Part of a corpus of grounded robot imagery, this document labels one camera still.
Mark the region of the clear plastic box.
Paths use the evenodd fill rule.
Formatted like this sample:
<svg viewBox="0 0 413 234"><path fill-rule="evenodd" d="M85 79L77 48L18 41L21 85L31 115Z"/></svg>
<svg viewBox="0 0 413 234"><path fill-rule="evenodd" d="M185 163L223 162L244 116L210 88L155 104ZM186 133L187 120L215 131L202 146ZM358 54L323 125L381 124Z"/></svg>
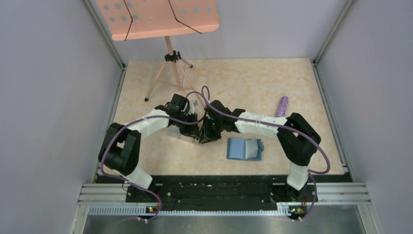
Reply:
<svg viewBox="0 0 413 234"><path fill-rule="evenodd" d="M191 137L191 136L184 136L180 133L179 128L177 126L171 125L164 129L165 134L169 137L176 138L188 143L192 143L195 145L200 145L199 140Z"/></svg>

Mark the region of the blue card holder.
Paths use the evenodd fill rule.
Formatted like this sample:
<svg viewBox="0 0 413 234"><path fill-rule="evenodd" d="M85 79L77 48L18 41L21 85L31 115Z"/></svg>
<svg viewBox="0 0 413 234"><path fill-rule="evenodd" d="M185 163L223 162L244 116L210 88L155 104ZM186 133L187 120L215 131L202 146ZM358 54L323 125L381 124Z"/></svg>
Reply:
<svg viewBox="0 0 413 234"><path fill-rule="evenodd" d="M261 161L264 145L258 138L229 138L226 158L228 160Z"/></svg>

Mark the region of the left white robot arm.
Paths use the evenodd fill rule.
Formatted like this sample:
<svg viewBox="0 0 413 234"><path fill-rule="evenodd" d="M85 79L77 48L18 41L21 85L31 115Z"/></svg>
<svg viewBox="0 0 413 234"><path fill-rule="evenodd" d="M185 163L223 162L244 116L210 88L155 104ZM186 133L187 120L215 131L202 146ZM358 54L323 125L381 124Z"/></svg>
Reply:
<svg viewBox="0 0 413 234"><path fill-rule="evenodd" d="M151 185L152 177L138 164L141 141L158 130L174 125L180 133L197 137L198 116L196 101L174 94L171 101L158 105L145 116L127 124L112 123L105 134L98 161L100 167L119 173L120 178L139 186L137 194L144 201L156 196L156 188Z"/></svg>

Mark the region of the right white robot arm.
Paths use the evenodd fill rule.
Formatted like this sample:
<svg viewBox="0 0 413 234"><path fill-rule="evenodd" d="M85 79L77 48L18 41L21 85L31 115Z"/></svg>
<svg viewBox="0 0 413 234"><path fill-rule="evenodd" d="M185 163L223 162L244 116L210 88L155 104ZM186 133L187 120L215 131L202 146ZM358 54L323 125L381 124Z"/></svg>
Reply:
<svg viewBox="0 0 413 234"><path fill-rule="evenodd" d="M218 100L208 103L206 111L215 122L218 132L257 134L277 139L290 161L286 196L292 201L298 201L305 195L312 157L322 149L319 146L319 134L302 115L293 113L288 117L268 117L244 109L230 111Z"/></svg>

